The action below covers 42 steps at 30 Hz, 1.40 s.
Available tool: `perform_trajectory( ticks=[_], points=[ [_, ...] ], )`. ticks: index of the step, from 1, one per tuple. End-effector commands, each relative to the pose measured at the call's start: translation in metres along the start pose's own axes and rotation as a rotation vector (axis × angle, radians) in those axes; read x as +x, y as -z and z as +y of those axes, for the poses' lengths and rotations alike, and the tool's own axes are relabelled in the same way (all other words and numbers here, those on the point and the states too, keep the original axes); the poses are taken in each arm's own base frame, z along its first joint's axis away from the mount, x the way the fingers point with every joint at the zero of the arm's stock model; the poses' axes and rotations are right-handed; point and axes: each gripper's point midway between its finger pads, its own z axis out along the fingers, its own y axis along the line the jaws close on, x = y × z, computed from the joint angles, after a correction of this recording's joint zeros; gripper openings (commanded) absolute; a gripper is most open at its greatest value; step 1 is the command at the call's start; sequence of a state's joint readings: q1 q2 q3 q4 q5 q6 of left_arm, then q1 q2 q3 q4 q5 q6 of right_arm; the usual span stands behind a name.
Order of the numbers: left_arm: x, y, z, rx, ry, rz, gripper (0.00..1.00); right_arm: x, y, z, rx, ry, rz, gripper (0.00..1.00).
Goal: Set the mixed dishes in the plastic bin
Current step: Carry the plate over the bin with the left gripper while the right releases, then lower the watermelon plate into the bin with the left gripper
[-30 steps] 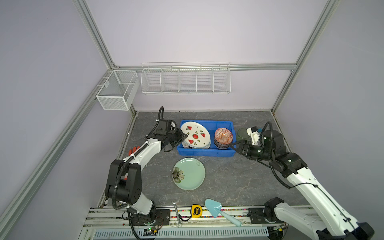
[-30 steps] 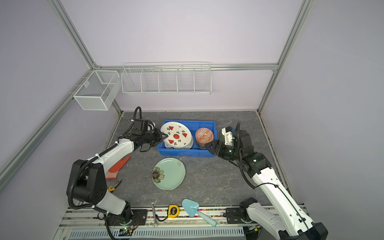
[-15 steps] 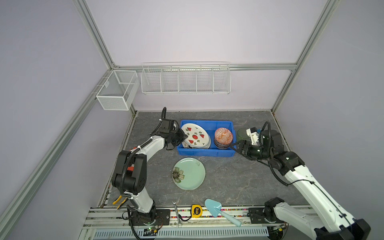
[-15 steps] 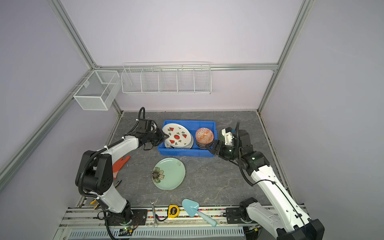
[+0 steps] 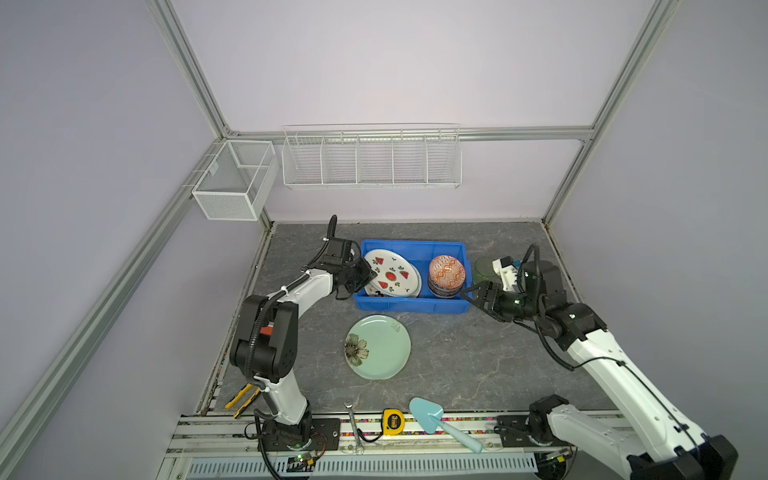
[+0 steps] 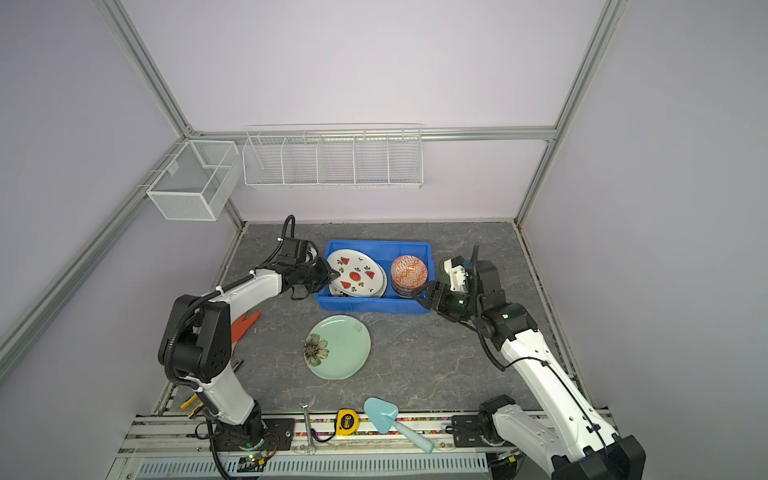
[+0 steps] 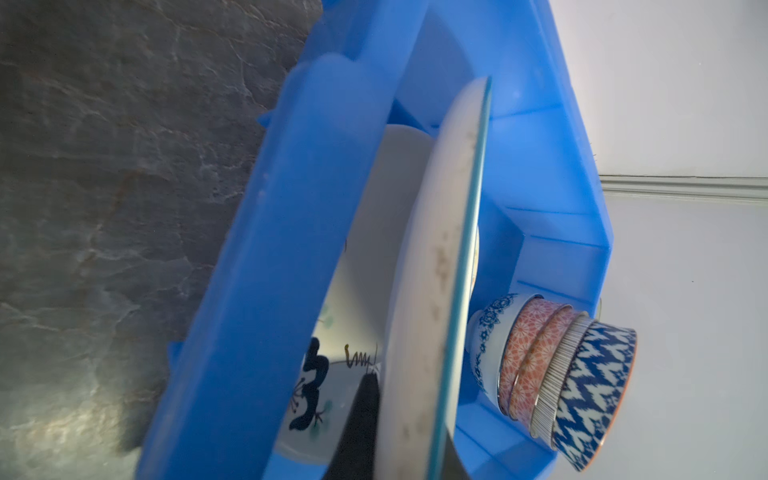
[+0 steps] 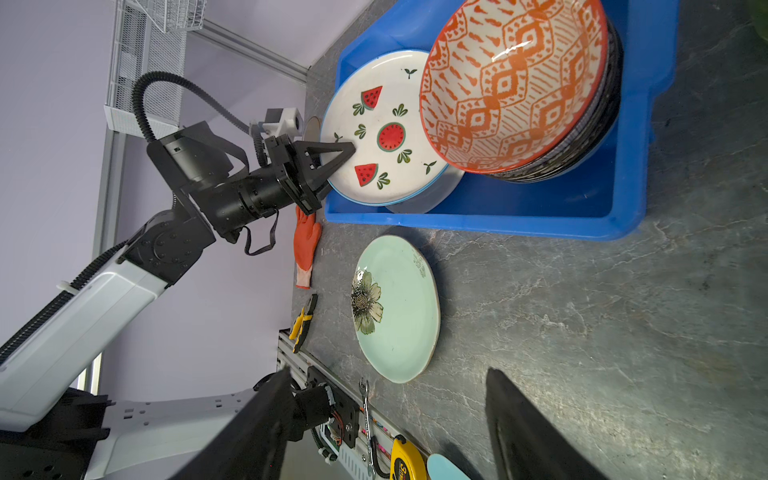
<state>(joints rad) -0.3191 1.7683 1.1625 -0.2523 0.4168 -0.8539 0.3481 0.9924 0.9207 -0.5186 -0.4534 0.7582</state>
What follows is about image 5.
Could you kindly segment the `watermelon pattern plate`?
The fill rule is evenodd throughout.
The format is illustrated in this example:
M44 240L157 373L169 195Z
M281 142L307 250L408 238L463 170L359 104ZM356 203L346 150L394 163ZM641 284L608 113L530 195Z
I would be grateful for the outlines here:
M368 296L415 298L421 293L421 274L401 255L390 250L374 249L364 258L375 273L364 287Z

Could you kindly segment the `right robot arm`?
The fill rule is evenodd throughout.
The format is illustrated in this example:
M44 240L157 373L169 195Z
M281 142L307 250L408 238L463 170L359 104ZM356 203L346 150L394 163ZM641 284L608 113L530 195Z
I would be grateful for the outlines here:
M723 435L709 435L677 409L624 353L588 305L569 301L559 268L528 247L516 284L483 281L462 299L501 323L535 333L562 368L586 371L632 427L622 433L552 394L532 403L519 433L537 445L566 442L624 479L729 479L738 461Z

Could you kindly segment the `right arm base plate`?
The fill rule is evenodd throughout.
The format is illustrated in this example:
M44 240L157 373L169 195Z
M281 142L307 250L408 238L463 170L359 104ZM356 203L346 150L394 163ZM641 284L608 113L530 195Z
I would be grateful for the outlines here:
M557 438L546 419L536 414L499 415L493 431L503 447L574 448Z

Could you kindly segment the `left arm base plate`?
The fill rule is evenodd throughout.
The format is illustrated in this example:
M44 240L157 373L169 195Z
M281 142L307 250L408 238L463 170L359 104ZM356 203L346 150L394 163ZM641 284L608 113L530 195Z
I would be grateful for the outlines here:
M341 422L336 418L313 418L297 425L264 420L261 426L261 444L268 452L335 451L339 448Z

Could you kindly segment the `orange blue patterned bowl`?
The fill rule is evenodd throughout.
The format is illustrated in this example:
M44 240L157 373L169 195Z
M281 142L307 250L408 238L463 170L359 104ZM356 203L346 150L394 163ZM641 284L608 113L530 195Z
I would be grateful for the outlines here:
M454 290L466 282L466 269L463 263L450 255L439 255L429 265L429 279L439 288Z

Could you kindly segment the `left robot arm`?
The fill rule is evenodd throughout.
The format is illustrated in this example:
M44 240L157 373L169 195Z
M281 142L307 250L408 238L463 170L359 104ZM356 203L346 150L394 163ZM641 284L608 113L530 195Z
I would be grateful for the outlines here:
M346 300L374 277L358 242L336 235L332 215L320 250L292 282L266 295L250 295L240 307L229 347L229 363L259 390L265 410L256 408L256 425L290 447L311 441L312 411L294 373L299 319L330 295Z

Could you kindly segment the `green pineapple plate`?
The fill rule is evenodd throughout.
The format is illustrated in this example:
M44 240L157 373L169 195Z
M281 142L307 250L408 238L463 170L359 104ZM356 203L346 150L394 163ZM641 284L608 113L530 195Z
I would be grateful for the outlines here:
M406 366L412 348L406 327L395 318L376 314L356 322L344 341L344 357L354 373L366 380L395 377Z

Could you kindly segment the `red striped bowl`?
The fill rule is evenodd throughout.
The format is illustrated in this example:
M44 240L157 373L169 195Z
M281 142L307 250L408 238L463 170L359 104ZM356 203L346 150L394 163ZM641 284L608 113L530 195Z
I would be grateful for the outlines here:
M456 297L459 292L462 290L462 287L455 287L455 288L444 288L440 285L435 284L431 280L428 281L428 287L430 291L437 297L442 299L450 299Z

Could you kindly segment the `green glass cup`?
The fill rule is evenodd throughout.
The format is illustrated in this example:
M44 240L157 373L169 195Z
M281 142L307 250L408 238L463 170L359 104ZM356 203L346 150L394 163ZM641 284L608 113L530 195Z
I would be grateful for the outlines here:
M498 282L500 277L494 270L494 260L490 257L481 256L473 263L473 283L478 284L485 281Z

